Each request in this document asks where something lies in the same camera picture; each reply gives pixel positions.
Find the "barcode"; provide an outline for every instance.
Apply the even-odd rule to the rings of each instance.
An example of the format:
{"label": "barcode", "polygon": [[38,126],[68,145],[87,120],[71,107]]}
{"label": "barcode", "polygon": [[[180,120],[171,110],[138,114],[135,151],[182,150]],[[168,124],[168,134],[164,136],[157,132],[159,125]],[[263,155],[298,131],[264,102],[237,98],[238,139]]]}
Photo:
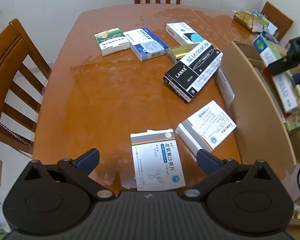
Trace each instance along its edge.
{"label": "barcode", "polygon": [[158,57],[158,56],[160,56],[160,55],[161,55],[161,51],[156,52],[156,53],[152,53],[152,54],[151,54],[151,57]]}
{"label": "barcode", "polygon": [[174,32],[173,32],[170,28],[168,28],[167,30],[168,30],[168,33],[169,33],[172,37],[174,37]]}
{"label": "barcode", "polygon": [[134,40],[130,37],[129,34],[126,34],[126,36],[127,36],[132,42],[134,42]]}

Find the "logo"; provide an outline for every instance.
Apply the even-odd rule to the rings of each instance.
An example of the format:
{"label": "logo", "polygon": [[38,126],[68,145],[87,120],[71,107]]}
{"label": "logo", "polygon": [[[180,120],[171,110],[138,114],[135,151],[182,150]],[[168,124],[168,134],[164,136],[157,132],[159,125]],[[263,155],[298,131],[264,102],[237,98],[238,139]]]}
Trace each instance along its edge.
{"label": "logo", "polygon": [[171,177],[171,180],[172,180],[174,183],[177,183],[177,182],[180,181],[180,177],[179,177],[179,175],[173,175],[173,176]]}
{"label": "logo", "polygon": [[263,50],[264,46],[263,46],[262,41],[257,40],[256,45],[257,45],[258,49]]}
{"label": "logo", "polygon": [[193,70],[197,69],[200,67],[214,52],[214,48],[209,50],[206,55],[204,55],[193,67]]}
{"label": "logo", "polygon": [[217,143],[217,138],[211,137],[211,142],[212,142],[212,143]]}
{"label": "logo", "polygon": [[153,195],[151,193],[148,193],[148,195],[145,195],[145,198],[147,198],[147,199],[150,199],[152,197],[153,197]]}

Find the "blue gripper pad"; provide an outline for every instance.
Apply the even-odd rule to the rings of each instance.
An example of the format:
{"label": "blue gripper pad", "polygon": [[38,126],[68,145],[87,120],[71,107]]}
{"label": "blue gripper pad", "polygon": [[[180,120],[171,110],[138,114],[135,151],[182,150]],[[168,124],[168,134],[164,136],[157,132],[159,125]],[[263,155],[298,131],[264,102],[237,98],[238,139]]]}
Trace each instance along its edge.
{"label": "blue gripper pad", "polygon": [[224,161],[220,160],[204,149],[200,149],[197,153],[197,165],[208,176],[214,173],[224,164]]}
{"label": "blue gripper pad", "polygon": [[76,158],[71,164],[87,176],[98,166],[100,160],[99,151],[95,148]]}

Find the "screw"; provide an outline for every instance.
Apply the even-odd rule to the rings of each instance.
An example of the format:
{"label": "screw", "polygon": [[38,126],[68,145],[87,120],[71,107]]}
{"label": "screw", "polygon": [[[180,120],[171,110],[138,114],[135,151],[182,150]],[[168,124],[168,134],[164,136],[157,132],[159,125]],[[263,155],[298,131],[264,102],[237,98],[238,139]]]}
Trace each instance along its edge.
{"label": "screw", "polygon": [[97,196],[99,198],[110,198],[110,197],[112,197],[112,194],[113,194],[112,191],[107,190],[107,189],[99,190],[97,192]]}
{"label": "screw", "polygon": [[198,196],[200,196],[200,191],[197,189],[188,189],[185,191],[184,194],[187,197],[198,197]]}

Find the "chain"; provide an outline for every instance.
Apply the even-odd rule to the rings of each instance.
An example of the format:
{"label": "chain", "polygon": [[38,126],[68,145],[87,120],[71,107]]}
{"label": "chain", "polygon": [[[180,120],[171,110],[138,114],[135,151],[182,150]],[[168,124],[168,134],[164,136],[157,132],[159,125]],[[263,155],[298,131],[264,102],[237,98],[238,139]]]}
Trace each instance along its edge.
{"label": "chain", "polygon": [[[4,124],[0,123],[0,126],[7,130],[10,134],[12,134],[14,137],[16,137],[19,141],[21,141],[23,144],[33,148],[33,142],[27,142],[26,140],[24,140],[20,135],[18,135],[17,133],[13,132],[12,130],[10,130],[8,127],[6,127]],[[24,156],[29,157],[28,155],[24,154],[23,152],[17,150],[18,152],[20,152],[21,154],[23,154]]]}

